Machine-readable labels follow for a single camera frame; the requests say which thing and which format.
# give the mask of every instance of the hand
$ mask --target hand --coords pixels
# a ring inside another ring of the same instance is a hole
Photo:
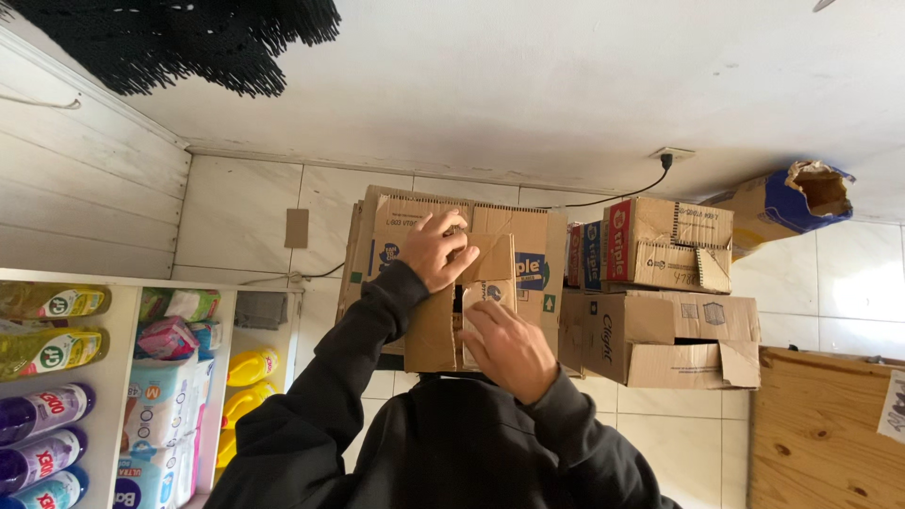
[[[443,233],[450,226],[464,228],[467,225],[465,218],[459,216],[458,209],[437,217],[428,214],[412,226],[408,238],[405,239],[405,245],[396,259],[411,267],[430,293],[437,293],[455,283],[455,278],[459,277],[481,252],[478,246],[473,245],[449,261],[450,253],[468,245],[468,237],[463,232],[446,237]]]
[[[460,331],[487,378],[528,405],[540,399],[559,374],[557,360],[537,325],[494,301],[475,303],[465,318],[481,333]]]

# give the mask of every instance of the black fringed fabric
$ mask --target black fringed fabric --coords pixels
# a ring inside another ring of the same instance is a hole
[[[239,95],[279,96],[286,80],[273,57],[288,43],[335,40],[340,21],[332,0],[0,0],[0,16],[15,13],[122,95],[197,74]]]

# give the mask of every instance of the pink package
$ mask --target pink package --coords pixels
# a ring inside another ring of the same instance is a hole
[[[187,359],[198,344],[186,323],[178,316],[150,324],[138,337],[138,346],[158,360]]]

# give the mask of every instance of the white tiled wall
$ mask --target white tiled wall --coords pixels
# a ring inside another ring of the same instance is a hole
[[[242,283],[317,274],[345,257],[351,206],[369,184],[522,206],[603,197],[355,170],[196,157],[189,173],[174,278]],[[282,246],[285,208],[310,210],[309,249]],[[592,221],[605,205],[566,208]],[[901,226],[848,222],[767,244],[732,265],[733,294],[757,298],[763,342],[802,350],[905,359],[905,261]],[[330,277],[305,288],[297,369],[332,327],[339,294]],[[284,279],[262,283],[285,288]],[[417,377],[377,372],[362,398],[366,429],[384,401]],[[742,508],[748,479],[747,392],[628,389],[609,379],[574,380],[597,418],[647,456],[663,492],[685,508]],[[354,467],[362,432],[343,455]]]

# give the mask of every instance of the purple bottle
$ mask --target purple bottle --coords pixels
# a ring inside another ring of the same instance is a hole
[[[65,426],[94,408],[94,389],[68,383],[56,389],[0,399],[0,447]]]
[[[0,496],[7,496],[79,461],[88,436],[64,427],[10,449],[0,449]]]

